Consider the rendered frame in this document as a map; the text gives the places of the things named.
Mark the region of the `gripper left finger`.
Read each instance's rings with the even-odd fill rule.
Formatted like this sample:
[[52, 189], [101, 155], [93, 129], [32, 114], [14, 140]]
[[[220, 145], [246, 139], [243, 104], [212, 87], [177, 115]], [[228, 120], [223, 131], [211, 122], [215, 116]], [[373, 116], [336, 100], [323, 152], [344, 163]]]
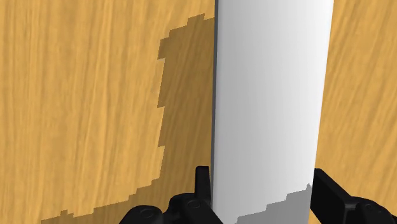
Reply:
[[140, 205], [119, 224], [223, 224], [211, 207], [209, 167], [196, 167], [194, 192], [173, 196], [164, 213], [155, 206]]

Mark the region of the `white cylinder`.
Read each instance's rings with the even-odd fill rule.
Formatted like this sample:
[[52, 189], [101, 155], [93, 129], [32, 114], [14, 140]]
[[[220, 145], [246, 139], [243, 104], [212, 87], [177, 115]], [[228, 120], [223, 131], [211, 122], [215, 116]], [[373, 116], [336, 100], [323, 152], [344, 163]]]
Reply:
[[212, 208], [308, 224], [334, 0], [218, 0]]

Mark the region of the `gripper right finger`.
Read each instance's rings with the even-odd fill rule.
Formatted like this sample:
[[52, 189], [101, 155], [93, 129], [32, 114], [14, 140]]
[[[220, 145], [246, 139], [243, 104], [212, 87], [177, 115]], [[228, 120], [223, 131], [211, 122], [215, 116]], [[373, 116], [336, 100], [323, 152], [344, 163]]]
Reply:
[[322, 169], [314, 169], [310, 209], [321, 224], [397, 224], [378, 203], [349, 195]]

